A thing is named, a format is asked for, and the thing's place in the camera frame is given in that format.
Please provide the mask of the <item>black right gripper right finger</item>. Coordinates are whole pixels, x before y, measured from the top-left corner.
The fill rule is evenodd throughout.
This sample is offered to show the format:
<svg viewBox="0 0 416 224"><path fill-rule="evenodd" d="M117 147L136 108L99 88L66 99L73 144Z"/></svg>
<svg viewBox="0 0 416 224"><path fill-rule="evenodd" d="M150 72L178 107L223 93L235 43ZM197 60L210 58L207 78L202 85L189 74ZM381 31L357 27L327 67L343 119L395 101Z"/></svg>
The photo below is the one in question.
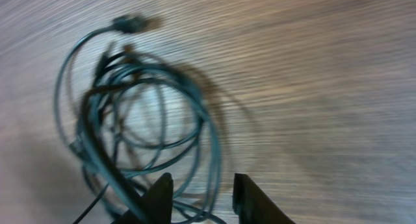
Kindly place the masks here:
<svg viewBox="0 0 416 224"><path fill-rule="evenodd" d="M233 210L239 217L239 224L295 224L243 173L234 176Z"/></svg>

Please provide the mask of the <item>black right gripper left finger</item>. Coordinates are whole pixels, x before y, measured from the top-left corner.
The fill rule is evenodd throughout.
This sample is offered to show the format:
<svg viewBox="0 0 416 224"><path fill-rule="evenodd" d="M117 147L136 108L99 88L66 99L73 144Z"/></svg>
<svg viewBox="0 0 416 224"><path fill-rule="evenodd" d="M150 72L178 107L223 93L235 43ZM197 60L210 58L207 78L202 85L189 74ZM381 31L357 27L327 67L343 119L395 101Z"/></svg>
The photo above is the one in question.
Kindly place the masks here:
<svg viewBox="0 0 416 224"><path fill-rule="evenodd" d="M144 194L144 206L155 217L155 223L171 224L173 209L174 181L170 173L164 173ZM131 210L128 210L113 224L145 224Z"/></svg>

